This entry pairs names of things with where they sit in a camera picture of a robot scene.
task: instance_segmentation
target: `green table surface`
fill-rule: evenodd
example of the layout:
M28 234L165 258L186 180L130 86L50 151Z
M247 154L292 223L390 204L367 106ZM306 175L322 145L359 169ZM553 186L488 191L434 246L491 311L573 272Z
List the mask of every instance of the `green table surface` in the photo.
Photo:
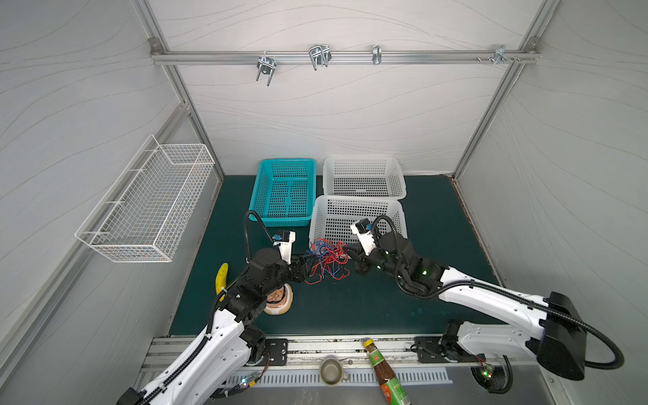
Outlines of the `green table surface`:
M230 283L245 267L242 218L248 210L254 176L226 176L180 301L171 335L195 335L207 323L216 296L220 265L229 264ZM406 176L405 212L408 238L419 256L430 257L489 283L498 284L446 176ZM322 194L321 176L317 193ZM250 222L252 252L269 247L255 222ZM308 227L285 228L297 233L293 252L308 247ZM266 334L409 334L442 333L451 319L501 323L475 310L440 299L420 301L398 290L386 274L330 277L308 285L292 283L294 300L283 315L261 314L255 325Z

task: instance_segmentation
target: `metal cup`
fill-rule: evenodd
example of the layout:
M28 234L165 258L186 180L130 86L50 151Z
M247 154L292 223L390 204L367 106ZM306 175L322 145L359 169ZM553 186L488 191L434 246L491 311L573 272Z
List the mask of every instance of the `metal cup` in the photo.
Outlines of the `metal cup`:
M342 363L338 359L329 357L319 366L319 378L325 385L332 387L342 380L349 381L349 374L344 372Z

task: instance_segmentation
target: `teal plastic basket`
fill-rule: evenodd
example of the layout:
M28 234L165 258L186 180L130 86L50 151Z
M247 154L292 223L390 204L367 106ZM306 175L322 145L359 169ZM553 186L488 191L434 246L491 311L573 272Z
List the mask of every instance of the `teal plastic basket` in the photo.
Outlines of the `teal plastic basket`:
M315 205L313 159L267 159L259 165L249 208L266 226L307 226Z

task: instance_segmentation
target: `metal hook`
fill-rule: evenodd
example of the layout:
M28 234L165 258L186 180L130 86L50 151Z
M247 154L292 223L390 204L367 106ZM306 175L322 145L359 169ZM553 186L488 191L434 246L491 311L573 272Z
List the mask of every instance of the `metal hook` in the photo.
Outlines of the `metal hook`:
M329 60L331 58L330 48L328 45L315 45L313 48L308 50L308 55L310 56L310 61L313 63L313 69L318 70L318 59L321 59L321 64L324 67L329 66Z
M261 73L263 73L264 75L269 75L268 84L266 84L266 86L269 86L270 80L272 80L272 75L274 75L275 69L277 68L277 64L272 58L261 56L259 60L257 60L257 67L259 68L259 71L257 72L257 81L259 81Z
M380 63L382 62L382 47L380 45L374 45L372 55L373 64L380 65Z
M505 47L502 45L501 47L497 48L495 50L495 55L492 56L492 58L489 58L489 60L492 62L493 65L496 65L500 62L506 62L507 58L504 57L504 50Z

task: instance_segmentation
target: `white plastic basket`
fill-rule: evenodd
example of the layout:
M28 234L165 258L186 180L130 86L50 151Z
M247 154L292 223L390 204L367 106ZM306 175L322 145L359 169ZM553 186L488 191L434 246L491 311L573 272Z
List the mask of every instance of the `white plastic basket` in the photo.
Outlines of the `white plastic basket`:
M315 200L313 217L310 220L308 238L312 243L317 238L346 244L358 242L358 237L351 233L351 224L368 218L370 221L378 215L387 215L394 222L396 230L407 237L405 214L400 202L380 198L363 198L348 196L319 196ZM389 232L385 221L378 223L381 233Z
M394 157L328 157L324 160L324 195L395 198L407 195Z
M203 144L155 145L140 149L76 232L113 262L170 262L213 168ZM131 168L143 153L149 155L141 166ZM128 185L119 192L124 181Z

